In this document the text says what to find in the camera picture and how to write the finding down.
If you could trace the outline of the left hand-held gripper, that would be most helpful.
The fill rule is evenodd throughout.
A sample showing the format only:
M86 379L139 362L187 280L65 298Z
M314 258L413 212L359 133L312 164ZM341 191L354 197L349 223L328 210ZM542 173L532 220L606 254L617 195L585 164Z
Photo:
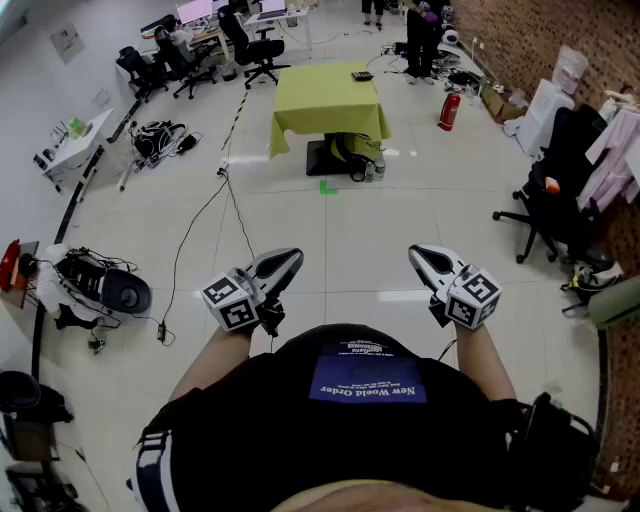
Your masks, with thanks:
M227 333L260 324L278 335L285 318L279 294L294 279L304 261L298 248L281 248L258 255L248 270L233 268L216 276L201 296L219 326Z

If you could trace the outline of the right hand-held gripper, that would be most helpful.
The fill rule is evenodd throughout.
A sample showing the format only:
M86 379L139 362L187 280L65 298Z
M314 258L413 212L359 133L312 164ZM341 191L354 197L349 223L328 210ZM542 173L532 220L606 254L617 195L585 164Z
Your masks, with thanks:
M429 310L442 327L452 321L475 330L495 312L501 287L485 269L466 265L451 249L430 244L414 244L408 258L422 283L437 290ZM446 284L450 274L456 275Z

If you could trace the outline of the person's right forearm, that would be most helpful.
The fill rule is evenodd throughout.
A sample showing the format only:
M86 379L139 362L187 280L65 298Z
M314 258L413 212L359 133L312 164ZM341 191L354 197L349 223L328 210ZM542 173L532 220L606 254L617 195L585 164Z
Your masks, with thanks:
M492 401L516 399L516 393L485 325L475 330L455 325L459 371Z

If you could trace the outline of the person's left forearm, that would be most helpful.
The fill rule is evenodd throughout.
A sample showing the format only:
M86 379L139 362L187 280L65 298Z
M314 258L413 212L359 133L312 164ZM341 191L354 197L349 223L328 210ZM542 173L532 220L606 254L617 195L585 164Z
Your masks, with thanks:
M254 325L226 332L218 327L174 388L170 401L206 389L249 359Z

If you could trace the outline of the yellow-green and black backpack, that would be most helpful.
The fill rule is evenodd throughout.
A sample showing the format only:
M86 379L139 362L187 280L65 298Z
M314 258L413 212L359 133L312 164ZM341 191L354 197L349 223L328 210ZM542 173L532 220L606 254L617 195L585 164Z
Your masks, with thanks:
M352 181L360 183L364 181L365 165L367 162L375 162L383 158L383 150L380 141L374 141L364 134L345 133L346 159L350 165L347 174Z

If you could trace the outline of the red fire extinguisher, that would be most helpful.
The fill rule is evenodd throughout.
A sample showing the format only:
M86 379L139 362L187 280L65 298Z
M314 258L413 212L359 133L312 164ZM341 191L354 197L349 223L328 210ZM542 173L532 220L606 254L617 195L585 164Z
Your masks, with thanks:
M442 106L438 126L444 131L451 131L461 104L459 92L450 92Z

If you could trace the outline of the yellow and black floor tape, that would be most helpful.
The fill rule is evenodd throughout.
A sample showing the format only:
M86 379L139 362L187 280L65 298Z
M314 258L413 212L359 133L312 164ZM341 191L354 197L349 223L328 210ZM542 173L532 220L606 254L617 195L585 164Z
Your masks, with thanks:
M239 117L240 117L240 115L241 115L241 113L242 113L242 110L243 110L244 105L245 105L245 103L246 103L246 100L247 100L248 94L249 94L249 91L248 91L248 90L247 90L247 91L245 91L245 94L243 95L243 97L242 97L242 99L241 99L241 102L240 102L240 104L239 104L239 107L238 107L238 109L236 110L236 113L235 113L235 115L234 115L234 119L233 119L233 122L232 122L232 124L231 124L230 129L229 129L229 132L228 132L228 134L227 134L227 136L226 136L226 138L225 138L225 140L224 140L224 142L223 142L223 145L222 145L222 147L221 147L221 151L224 151L224 150L227 148L227 146L230 144L231 140L232 140L232 136L233 136L233 133L234 133L234 130L235 130L236 124L237 124L237 122L238 122L238 120L239 120Z

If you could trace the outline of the black and white floor backpack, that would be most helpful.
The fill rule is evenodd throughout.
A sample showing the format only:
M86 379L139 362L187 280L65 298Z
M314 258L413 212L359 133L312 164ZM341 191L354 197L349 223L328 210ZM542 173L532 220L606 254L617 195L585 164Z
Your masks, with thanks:
M567 315L570 311L586 308L595 295L621 282L623 276L624 272L617 262L606 269L593 267L586 262L576 262L571 278L561 286L561 290L574 293L578 302L563 308L562 313Z

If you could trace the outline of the black office chair with clothes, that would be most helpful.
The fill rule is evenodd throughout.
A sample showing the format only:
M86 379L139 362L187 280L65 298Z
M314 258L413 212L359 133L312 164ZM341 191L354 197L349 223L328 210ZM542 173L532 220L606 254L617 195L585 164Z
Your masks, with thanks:
M518 264L528 258L537 238L548 247L551 262L559 257L559 243L567 247L571 259L589 249L587 223L597 218L600 211L596 205L580 210L577 199L595 170L585 153L606 127L598 111L586 104L575 110L560 108L556 113L551 140L542 149L542 158L532 164L524 185L512 193L512 198L522 203L526 212L495 211L492 214L495 221L505 218L530 228L524 252L516 256ZM558 194L544 191L546 176L558 181Z

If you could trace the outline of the toppled black and white machine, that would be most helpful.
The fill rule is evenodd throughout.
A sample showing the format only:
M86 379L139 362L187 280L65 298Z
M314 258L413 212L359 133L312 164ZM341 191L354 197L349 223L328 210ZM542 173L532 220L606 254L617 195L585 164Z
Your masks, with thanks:
M86 247L51 245L30 269L36 296L59 330L90 331L115 313L136 315L151 306L151 289L136 274L135 264Z

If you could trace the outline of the yellow-green tablecloth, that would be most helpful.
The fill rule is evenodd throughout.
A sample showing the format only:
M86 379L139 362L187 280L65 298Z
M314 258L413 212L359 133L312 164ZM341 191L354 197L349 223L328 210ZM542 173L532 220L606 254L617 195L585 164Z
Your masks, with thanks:
M356 133L381 142L392 136L375 82L357 81L361 62L294 66L280 72L271 121L270 156L290 151L286 133Z

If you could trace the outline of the brown cardboard box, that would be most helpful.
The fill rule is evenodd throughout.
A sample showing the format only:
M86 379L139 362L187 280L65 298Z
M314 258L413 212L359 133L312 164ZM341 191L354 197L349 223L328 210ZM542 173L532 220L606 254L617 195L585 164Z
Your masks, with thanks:
M527 104L517 106L511 103L509 98L509 95L496 91L492 84L486 84L481 93L484 106L492 119L498 124L524 116L528 110Z

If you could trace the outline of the person's torso in black shirt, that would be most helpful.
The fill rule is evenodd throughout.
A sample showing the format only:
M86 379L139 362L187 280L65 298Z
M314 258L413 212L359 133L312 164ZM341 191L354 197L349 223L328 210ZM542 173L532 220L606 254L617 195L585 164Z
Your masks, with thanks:
M143 512L495 512L523 419L458 364L322 325L168 400L128 485Z

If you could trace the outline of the tall white box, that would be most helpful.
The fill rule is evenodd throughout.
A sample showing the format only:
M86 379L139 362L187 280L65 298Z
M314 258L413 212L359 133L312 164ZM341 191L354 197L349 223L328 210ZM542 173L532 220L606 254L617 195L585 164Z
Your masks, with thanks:
M549 80L541 79L516 131L516 139L523 152L533 157L542 147L547 147L551 140L558 110L560 108L573 110L574 107L574 100L559 86Z

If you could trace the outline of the black equipment pile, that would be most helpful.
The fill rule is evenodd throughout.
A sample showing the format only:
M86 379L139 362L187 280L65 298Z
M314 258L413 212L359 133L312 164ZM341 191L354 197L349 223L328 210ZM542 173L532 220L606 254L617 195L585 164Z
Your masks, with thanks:
M432 74L445 81L445 87L467 87L478 91L481 85L481 77L462 67L461 57L448 50L439 50L432 61Z

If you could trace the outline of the grey-green rounded object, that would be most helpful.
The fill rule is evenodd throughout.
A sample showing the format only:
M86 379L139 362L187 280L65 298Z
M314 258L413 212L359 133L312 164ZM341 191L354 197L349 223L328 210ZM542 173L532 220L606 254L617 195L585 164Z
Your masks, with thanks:
M588 304L588 315L599 330L640 315L640 275L594 295Z

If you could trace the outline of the pale hanging garments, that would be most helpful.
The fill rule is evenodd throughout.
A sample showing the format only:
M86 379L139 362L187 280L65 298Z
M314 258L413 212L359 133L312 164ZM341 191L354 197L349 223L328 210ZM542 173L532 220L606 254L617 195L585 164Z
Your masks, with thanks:
M629 204L640 197L640 113L621 109L586 151L595 166L578 196L580 210L603 212L618 196Z

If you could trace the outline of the black high-back office chair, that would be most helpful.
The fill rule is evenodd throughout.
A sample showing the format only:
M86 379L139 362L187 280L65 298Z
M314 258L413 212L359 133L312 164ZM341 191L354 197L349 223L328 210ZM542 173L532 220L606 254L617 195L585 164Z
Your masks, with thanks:
M268 38L250 41L230 5L218 9L217 19L219 28L233 44L235 62L244 67L249 64L255 65L254 68L244 71L245 89L250 90L252 82L261 76L268 77L278 84L274 71L288 68L288 65L274 63L276 57L284 54L284 42Z

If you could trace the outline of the black waist pack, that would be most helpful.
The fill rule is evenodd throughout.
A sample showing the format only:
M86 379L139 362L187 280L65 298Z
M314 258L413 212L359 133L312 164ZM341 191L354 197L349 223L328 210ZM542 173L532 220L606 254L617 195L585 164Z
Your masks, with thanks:
M600 450L591 425L547 392L524 408L509 448L513 512L575 512L589 491Z

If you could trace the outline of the small white table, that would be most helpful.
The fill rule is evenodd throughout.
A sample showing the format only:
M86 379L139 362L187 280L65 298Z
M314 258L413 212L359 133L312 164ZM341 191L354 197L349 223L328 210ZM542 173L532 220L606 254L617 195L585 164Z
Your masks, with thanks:
M93 179L88 161L100 149L113 160L117 168L121 167L119 158L109 148L110 142L104 131L104 125L113 112L114 109L111 108L94 117L84 125L81 132L75 131L80 121L73 119L75 126L69 126L62 132L63 136L53 150L47 149L42 155L34 156L34 162L41 168L41 174L52 183L58 194L63 193L61 183L64 175L74 170L68 163L82 155L85 155L87 160L79 165L84 169L83 175L78 179L81 187L87 186Z

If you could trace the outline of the white plastic bag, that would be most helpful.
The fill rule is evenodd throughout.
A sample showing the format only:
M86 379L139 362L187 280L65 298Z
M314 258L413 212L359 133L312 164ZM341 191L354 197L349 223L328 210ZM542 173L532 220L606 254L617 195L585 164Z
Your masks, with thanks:
M562 45L552 73L552 82L562 92L573 96L588 67L589 61L581 52Z

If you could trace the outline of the wooden office desk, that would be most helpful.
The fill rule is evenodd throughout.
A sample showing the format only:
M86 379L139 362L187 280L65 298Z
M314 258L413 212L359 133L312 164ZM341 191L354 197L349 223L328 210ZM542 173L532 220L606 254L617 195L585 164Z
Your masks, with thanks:
M167 23L175 21L176 25L179 25L177 18L173 15L166 15L161 19L154 21L140 29L140 34L145 43L142 45L142 49L139 51L142 58L147 63L154 61L155 54L159 51L158 45L154 39L154 31L158 26L165 26ZM222 48L222 52L227 61L232 60L232 55L229 50L227 41L225 39L223 31L216 24L211 24L209 21L205 22L204 29L197 32L190 43L187 46L191 50L197 48L209 46L213 48L215 45L219 45Z

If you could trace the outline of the white office desk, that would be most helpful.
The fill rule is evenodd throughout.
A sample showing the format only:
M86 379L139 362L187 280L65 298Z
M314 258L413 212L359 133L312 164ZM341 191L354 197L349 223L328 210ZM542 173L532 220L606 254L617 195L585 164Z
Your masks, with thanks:
M294 36L289 28L286 28L289 20L296 20L297 27L304 30L304 38L300 40ZM287 10L283 14L269 18L261 18L260 13L252 14L245 22L243 28L247 30L252 38L255 38L258 28L263 25L275 25L279 28L282 35L285 35L292 42L301 45L308 54L308 58L312 57L313 42L309 23L309 10L304 8L295 8Z

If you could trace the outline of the brown wooden board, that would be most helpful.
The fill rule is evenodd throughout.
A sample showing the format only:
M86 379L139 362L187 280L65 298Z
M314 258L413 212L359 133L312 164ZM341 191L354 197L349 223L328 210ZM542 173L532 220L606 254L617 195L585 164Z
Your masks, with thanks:
M39 248L39 242L20 242L20 257L23 254L35 255ZM11 288L8 292L0 290L0 299L6 304L11 304L19 309L23 309L25 303L29 303L33 306L37 305L37 297L35 294L35 280L27 278L19 271L19 259L16 261L12 280Z

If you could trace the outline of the computer monitor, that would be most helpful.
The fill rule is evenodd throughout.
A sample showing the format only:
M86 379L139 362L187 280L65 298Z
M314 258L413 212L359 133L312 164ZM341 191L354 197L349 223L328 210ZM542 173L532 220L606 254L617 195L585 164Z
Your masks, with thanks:
M176 6L181 24L208 18L213 13L213 0L189 0Z

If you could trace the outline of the red plastic item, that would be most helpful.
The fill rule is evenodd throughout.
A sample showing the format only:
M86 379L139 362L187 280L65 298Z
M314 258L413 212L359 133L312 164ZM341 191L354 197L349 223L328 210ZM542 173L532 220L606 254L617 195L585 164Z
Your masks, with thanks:
M0 261L0 290L8 292L11 288L11 280L16 261L20 257L20 240L13 240L5 251Z

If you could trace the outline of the black equipment heap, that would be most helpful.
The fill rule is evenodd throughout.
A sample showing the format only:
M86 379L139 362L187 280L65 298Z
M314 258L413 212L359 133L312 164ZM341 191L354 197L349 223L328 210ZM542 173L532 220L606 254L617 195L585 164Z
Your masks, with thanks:
M23 372L0 372L0 440L14 460L52 461L53 425L73 420L58 391Z

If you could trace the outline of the black table pedestal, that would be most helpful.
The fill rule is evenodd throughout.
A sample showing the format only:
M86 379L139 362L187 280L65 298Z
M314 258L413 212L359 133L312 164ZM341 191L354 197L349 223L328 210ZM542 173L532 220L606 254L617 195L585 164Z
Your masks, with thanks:
M344 136L344 132L326 133L323 140L307 144L307 176L346 175L350 172Z

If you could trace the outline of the white wall poster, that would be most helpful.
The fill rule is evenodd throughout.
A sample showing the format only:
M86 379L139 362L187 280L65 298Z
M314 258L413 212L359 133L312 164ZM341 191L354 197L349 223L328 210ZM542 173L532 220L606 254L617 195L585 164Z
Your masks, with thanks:
M73 23L67 23L50 35L50 41L64 65L84 49L84 42Z

